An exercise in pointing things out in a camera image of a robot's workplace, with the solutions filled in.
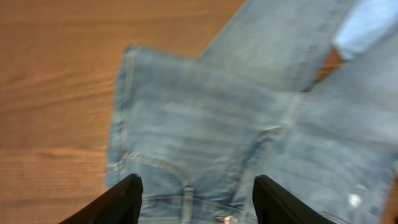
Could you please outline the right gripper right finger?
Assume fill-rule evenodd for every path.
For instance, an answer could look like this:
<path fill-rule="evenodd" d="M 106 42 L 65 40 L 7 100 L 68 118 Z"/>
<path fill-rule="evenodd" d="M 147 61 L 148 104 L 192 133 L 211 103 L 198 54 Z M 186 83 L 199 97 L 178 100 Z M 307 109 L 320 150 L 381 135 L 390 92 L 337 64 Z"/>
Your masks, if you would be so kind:
<path fill-rule="evenodd" d="M 252 201 L 258 224 L 333 224 L 266 175 L 255 177 Z"/>

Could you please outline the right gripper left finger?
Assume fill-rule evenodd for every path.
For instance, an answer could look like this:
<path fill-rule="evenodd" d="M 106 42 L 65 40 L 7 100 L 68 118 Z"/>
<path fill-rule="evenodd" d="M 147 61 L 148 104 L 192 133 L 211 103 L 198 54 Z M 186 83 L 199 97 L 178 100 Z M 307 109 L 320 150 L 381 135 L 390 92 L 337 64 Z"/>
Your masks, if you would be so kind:
<path fill-rule="evenodd" d="M 142 193 L 141 177 L 130 174 L 60 224 L 137 224 Z"/>

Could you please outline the light blue denim jeans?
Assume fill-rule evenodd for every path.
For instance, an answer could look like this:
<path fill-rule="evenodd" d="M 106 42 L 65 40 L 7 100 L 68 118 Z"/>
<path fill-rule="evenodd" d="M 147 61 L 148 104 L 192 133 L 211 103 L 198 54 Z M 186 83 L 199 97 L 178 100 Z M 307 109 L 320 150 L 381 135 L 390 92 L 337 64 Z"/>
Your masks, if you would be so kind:
<path fill-rule="evenodd" d="M 106 185 L 141 223 L 256 223 L 264 174 L 333 223 L 379 223 L 397 160 L 397 29 L 315 82 L 352 1 L 248 1 L 197 59 L 123 53 Z"/>

